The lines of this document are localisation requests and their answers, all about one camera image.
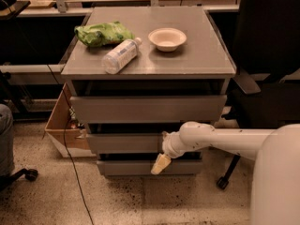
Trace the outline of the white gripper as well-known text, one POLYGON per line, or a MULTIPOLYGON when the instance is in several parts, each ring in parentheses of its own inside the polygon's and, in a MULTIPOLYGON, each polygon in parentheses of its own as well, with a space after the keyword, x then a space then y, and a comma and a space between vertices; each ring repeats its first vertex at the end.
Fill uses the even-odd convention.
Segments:
POLYGON ((178 132, 168 133, 163 131, 161 135, 163 138, 162 151, 164 154, 159 154, 157 156, 157 159, 151 170, 151 174, 154 175, 160 174, 164 169, 166 169, 172 162, 171 158, 179 158, 187 151, 186 146, 182 143, 178 132))

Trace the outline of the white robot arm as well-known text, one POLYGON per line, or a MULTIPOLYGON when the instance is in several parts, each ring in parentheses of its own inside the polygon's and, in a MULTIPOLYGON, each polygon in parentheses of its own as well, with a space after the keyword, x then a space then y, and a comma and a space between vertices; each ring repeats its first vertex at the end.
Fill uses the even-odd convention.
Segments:
POLYGON ((242 129, 186 122, 163 135, 151 173, 159 174, 173 159, 209 146, 255 162, 250 225, 300 225, 299 124, 242 129))

